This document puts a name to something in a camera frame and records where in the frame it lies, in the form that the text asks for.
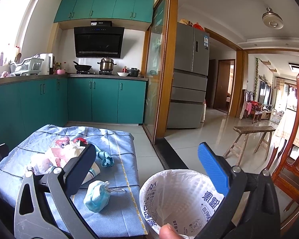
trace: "refrigerator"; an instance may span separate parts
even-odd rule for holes
[[[171,102],[167,128],[198,128],[204,109],[209,34],[177,23]]]

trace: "hand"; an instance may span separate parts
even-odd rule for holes
[[[159,231],[159,239],[184,239],[170,224],[163,225]]]

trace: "white dish rack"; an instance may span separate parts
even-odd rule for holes
[[[31,75],[38,74],[41,72],[41,65],[44,59],[31,57],[25,58],[22,63],[17,64],[16,62],[10,63],[11,73],[15,75]]]

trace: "blue surgical mask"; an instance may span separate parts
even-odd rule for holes
[[[109,202],[112,191],[124,192],[123,189],[109,189],[109,182],[94,181],[90,183],[83,203],[94,213],[100,212]]]

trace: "doorway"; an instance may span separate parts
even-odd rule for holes
[[[214,109],[228,113],[232,97],[235,59],[218,61]]]

